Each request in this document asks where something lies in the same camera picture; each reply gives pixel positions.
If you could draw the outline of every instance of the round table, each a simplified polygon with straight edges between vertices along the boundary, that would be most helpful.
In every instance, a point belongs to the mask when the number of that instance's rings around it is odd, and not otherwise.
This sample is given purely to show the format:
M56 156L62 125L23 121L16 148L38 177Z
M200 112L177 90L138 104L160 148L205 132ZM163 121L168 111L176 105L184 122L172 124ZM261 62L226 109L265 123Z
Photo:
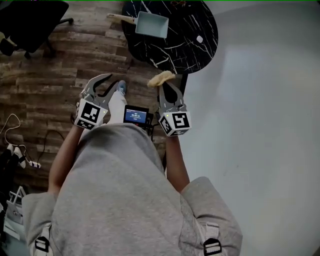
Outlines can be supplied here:
M135 25L122 21L128 49L136 59L163 71L190 74L203 69L214 57L218 29L203 1L127 1L122 15L136 18L139 11L168 17L169 26L163 39L136 34Z

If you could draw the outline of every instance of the white wall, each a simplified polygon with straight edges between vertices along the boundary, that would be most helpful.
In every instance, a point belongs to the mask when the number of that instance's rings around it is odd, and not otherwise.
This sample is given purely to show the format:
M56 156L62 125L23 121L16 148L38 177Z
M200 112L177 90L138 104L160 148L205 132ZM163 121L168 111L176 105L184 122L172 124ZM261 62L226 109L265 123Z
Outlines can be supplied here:
M207 176L238 220L242 256L311 256L320 246L320 5L215 15L212 62L189 75L190 177Z

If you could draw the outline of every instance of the display screen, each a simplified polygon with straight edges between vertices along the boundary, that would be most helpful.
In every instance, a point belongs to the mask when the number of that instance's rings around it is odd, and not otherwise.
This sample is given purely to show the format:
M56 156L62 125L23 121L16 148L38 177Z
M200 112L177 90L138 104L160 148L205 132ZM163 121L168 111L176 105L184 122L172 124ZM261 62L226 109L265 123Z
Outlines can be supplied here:
M147 112L139 111L139 110L132 110L127 109L125 112L125 120L135 123L142 123L146 122Z

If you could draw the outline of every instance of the hardwood floor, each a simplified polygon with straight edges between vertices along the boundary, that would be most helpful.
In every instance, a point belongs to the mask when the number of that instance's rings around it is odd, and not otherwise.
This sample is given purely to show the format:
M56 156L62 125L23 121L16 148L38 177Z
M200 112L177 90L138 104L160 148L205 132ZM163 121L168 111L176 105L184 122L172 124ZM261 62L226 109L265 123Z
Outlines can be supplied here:
M7 139L14 144L25 144L28 159L38 160L48 130L57 130L63 136L68 134L72 126L70 114L75 110L79 93L89 79L99 74L113 74L107 85L116 79L127 82L129 105L149 108L151 113L157 110L156 90L146 84L161 71L133 59L121 24L106 18L107 13L120 14L122 4L120 1L69 2L64 18L73 18L73 25L58 25L49 37L56 49L54 58L48 57L49 49L45 45L30 54L29 60L24 58L24 51L10 57L0 54L0 126L2 129L11 113L20 118L21 127L9 131ZM11 117L8 124L6 128L18 122ZM4 131L0 136L2 152L6 148ZM155 127L153 140L163 158L165 135L160 126ZM30 191L46 190L49 169L61 144L61 137L51 132L39 161L41 169L19 167L15 184L25 185Z

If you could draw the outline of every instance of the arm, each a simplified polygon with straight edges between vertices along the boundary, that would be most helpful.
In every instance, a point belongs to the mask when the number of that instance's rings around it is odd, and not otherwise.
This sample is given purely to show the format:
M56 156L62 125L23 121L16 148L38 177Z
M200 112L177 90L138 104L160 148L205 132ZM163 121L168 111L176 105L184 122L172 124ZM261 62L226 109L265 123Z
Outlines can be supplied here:
M73 125L56 155L49 173L48 192L58 194L70 172L83 128Z
M166 138L166 177L179 193L190 183L178 136Z

